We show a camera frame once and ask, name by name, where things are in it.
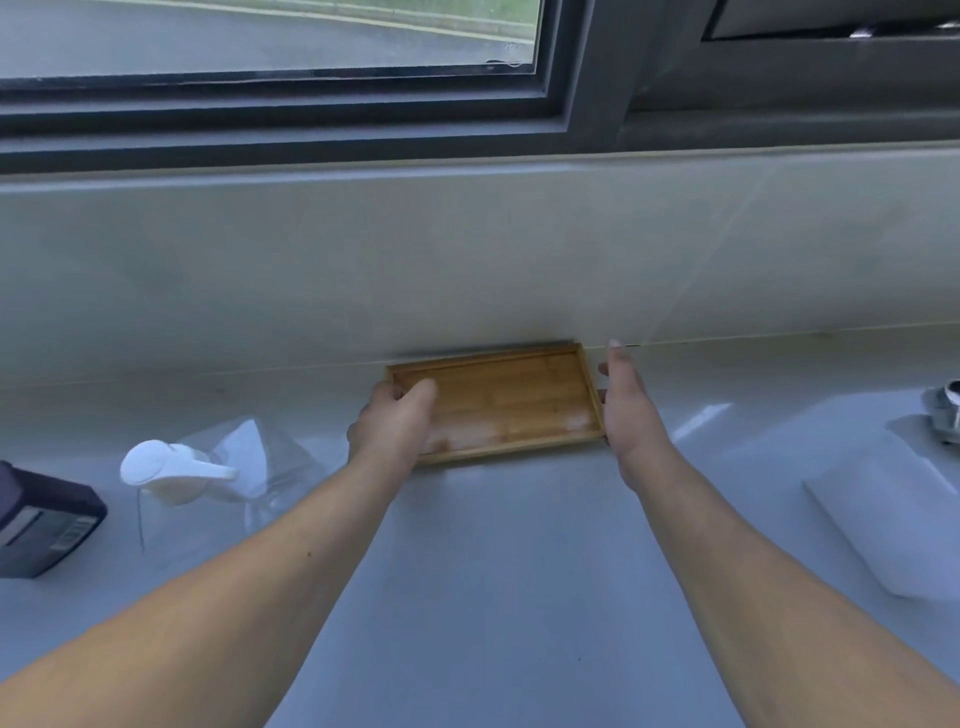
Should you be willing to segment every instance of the hand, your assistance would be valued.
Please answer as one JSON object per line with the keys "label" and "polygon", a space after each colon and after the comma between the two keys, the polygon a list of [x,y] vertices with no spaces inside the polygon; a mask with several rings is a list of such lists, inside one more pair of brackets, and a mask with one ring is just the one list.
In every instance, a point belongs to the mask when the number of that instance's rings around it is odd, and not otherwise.
{"label": "hand", "polygon": [[620,462],[621,472],[630,459],[646,459],[672,449],[660,413],[647,396],[633,360],[619,342],[610,342],[607,361],[599,370],[610,378],[609,387],[600,390],[600,401],[604,403],[607,440]]}
{"label": "hand", "polygon": [[347,430],[349,459],[369,456],[386,467],[396,467],[406,477],[426,443],[436,399],[437,384],[432,379],[418,382],[406,395],[390,382],[379,382]]}

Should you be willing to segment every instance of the dark purple bottle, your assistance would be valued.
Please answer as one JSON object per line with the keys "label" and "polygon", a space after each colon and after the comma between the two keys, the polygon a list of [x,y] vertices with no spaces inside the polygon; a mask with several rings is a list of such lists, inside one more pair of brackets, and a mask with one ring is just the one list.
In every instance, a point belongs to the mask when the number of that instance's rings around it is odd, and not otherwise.
{"label": "dark purple bottle", "polygon": [[0,578],[40,576],[107,517],[93,489],[0,460]]}

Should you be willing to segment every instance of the left hand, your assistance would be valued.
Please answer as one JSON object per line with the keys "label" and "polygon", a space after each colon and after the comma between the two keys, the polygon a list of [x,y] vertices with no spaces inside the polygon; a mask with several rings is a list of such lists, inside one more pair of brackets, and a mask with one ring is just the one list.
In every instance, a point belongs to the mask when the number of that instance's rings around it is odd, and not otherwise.
{"label": "left hand", "polygon": [[390,382],[379,382],[347,430],[349,459],[369,456],[408,474],[426,444],[436,399],[437,384],[432,379],[418,382],[403,396]]}

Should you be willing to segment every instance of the bamboo tray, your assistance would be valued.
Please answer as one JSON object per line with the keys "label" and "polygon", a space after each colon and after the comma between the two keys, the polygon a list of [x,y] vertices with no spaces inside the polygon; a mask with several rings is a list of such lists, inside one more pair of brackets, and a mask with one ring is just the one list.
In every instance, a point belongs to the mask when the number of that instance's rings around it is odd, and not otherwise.
{"label": "bamboo tray", "polygon": [[387,379],[403,392],[427,378],[439,394],[421,464],[604,436],[603,410],[579,344],[387,367]]}

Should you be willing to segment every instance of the window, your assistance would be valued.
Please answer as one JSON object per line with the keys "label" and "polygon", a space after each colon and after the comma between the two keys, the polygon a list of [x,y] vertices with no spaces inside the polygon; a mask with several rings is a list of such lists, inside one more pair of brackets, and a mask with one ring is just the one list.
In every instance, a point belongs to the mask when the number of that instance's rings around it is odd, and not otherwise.
{"label": "window", "polygon": [[774,5],[2,0],[0,175],[960,137],[960,0]]}

